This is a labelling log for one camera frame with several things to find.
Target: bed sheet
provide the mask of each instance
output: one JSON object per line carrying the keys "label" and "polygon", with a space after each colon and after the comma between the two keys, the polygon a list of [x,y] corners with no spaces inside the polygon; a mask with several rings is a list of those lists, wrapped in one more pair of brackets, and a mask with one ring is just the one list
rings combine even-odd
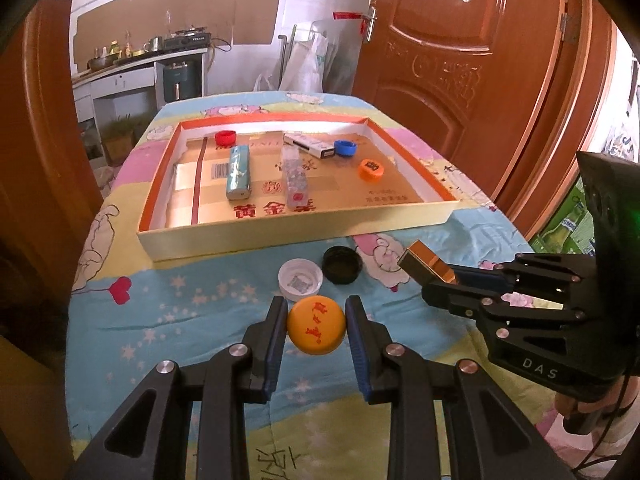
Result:
{"label": "bed sheet", "polygon": [[[400,140],[461,200],[437,226],[372,233],[217,257],[153,264],[136,237],[150,181],[177,122],[237,113],[309,111],[368,116]],[[92,434],[160,360],[180,365],[207,360],[237,342],[264,318],[278,292],[277,272],[292,258],[321,260],[331,245],[347,245],[363,258],[364,272],[347,286],[325,281],[320,294],[339,304],[362,298],[368,316],[393,340],[423,357],[453,364],[476,359],[542,431],[553,420],[551,391],[494,367],[473,322],[430,308],[398,258],[420,239],[452,264],[491,267],[530,251],[524,238],[464,174],[400,124],[360,99],[328,94],[248,92],[166,105],[124,163],[111,195],[95,218],[79,262],[69,306],[66,404],[76,456]],[[512,304],[532,298],[513,295]],[[368,406],[358,393],[348,343],[326,356],[309,356],[287,339],[278,387],[265,406],[246,409],[252,479],[384,479],[389,446],[387,405]],[[194,409],[190,449],[198,426]],[[449,473],[440,446],[443,474]],[[193,478],[194,452],[188,478]]]}

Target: barcode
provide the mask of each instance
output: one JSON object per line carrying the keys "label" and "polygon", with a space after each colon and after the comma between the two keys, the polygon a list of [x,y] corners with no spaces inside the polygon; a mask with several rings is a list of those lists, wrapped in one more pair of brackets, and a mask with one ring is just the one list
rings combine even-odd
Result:
{"label": "barcode", "polygon": [[229,163],[221,162],[220,164],[214,164],[211,167],[211,177],[212,178],[226,178],[229,174]]}

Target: orange cap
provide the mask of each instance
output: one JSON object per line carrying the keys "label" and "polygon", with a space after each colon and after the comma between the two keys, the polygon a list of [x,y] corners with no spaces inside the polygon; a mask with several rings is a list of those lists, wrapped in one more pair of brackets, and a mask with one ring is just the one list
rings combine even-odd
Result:
{"label": "orange cap", "polygon": [[287,333],[305,354],[333,352],[344,339],[346,323],[340,305],[325,296],[309,296],[297,302],[287,317]]}
{"label": "orange cap", "polygon": [[358,176],[366,182],[377,182],[385,173],[385,167],[372,158],[364,158],[358,166]]}

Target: gas stove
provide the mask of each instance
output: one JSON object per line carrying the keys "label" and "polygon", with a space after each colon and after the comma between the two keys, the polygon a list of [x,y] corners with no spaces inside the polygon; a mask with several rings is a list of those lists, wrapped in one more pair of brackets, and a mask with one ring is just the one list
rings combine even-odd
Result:
{"label": "gas stove", "polygon": [[165,52],[190,50],[192,48],[207,48],[211,46],[211,33],[205,32],[205,27],[192,27],[178,30],[172,38],[164,40]]}

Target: black bottle cap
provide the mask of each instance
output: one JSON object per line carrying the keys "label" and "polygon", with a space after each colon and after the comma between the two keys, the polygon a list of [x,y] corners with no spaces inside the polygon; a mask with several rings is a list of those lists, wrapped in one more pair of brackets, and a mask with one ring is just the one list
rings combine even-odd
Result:
{"label": "black bottle cap", "polygon": [[322,256],[322,273],[335,285],[353,283],[361,270],[362,258],[350,247],[330,247]]}

